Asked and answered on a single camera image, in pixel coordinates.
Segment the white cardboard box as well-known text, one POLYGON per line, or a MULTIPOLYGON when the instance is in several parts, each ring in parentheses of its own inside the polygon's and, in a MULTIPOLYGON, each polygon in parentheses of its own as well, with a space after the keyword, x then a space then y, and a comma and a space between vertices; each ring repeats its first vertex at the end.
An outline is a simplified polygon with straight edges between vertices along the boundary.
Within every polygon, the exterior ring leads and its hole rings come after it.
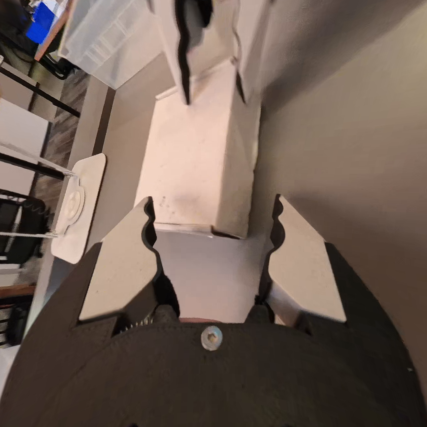
POLYGON ((230 60, 156 97, 135 196, 151 196, 157 232, 244 239, 248 234, 261 103, 243 102, 230 60))

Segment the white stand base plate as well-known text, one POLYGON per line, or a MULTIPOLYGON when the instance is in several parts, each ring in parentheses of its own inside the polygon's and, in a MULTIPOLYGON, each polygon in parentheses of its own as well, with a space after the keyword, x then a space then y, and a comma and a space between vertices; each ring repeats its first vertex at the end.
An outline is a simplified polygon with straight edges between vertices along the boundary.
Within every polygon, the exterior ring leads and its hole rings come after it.
POLYGON ((87 246, 107 158, 100 153, 78 161, 67 181, 51 243, 53 256, 77 264, 87 246))

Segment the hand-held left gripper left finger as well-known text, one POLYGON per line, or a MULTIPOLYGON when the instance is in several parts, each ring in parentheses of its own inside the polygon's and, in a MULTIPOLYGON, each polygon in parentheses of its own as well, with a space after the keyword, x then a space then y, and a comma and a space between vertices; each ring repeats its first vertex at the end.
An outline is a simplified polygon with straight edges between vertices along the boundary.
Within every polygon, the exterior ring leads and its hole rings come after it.
POLYGON ((119 313, 161 269, 153 245, 152 197, 142 199, 102 240, 79 321, 119 313))

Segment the wooden shelf board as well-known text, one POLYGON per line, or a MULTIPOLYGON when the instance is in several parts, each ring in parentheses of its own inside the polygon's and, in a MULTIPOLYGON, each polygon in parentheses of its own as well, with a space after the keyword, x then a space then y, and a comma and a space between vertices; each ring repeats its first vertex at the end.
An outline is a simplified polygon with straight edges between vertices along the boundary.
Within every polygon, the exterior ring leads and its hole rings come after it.
POLYGON ((17 284, 0 287, 0 298, 15 298, 21 296, 32 296, 36 286, 32 284, 17 284))

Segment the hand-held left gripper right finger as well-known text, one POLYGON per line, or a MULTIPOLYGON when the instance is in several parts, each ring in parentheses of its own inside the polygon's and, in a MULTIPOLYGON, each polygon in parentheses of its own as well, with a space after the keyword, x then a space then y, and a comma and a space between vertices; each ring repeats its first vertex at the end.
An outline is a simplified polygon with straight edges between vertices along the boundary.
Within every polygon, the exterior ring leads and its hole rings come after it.
POLYGON ((266 301, 282 324, 303 313, 346 322, 346 314, 326 250, 326 242, 280 194, 273 209, 266 260, 266 301))

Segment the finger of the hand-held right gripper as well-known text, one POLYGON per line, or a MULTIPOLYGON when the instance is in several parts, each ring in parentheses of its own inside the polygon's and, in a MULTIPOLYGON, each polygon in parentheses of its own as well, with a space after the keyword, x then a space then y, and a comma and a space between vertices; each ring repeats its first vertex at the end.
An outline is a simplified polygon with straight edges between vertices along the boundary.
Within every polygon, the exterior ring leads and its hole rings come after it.
POLYGON ((238 71, 238 88, 245 103, 258 87, 270 5, 269 0, 235 1, 233 35, 237 50, 234 62, 238 71))
POLYGON ((153 3, 168 66, 184 104, 190 105, 189 29, 185 20, 185 1, 154 0, 153 3))

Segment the blue storage crate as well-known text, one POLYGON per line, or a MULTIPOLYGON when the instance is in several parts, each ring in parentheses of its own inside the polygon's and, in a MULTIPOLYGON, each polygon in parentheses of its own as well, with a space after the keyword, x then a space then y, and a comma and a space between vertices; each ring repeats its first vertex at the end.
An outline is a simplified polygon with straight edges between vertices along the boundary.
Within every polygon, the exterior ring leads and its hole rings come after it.
POLYGON ((30 23, 25 35, 36 44, 42 44, 56 18, 56 0, 41 0, 30 3, 30 23))

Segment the clear plastic storage bin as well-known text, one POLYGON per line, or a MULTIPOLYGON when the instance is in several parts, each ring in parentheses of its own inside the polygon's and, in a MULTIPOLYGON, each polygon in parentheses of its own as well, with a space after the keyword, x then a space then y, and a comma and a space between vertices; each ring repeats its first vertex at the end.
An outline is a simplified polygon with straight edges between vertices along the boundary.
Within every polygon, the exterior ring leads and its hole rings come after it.
POLYGON ((58 52, 116 90, 162 51, 153 1, 76 0, 58 52))

